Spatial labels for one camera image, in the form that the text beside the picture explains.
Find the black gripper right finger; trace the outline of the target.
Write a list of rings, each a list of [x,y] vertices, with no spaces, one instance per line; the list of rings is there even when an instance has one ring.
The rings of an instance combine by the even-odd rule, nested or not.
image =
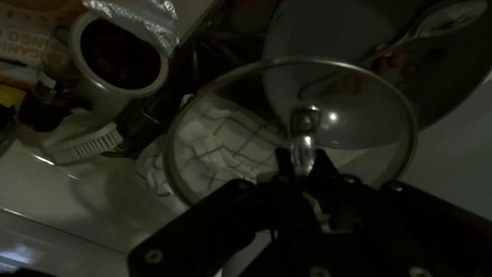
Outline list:
[[[279,148],[276,160],[331,228],[366,239],[380,277],[492,277],[491,220],[399,180],[374,189],[335,169],[323,151],[305,177],[288,149]]]

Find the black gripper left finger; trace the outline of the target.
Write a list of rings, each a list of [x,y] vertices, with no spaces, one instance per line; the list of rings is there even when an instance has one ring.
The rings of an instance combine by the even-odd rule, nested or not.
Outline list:
[[[232,180],[128,254],[129,277],[212,277],[276,225],[266,185]]]

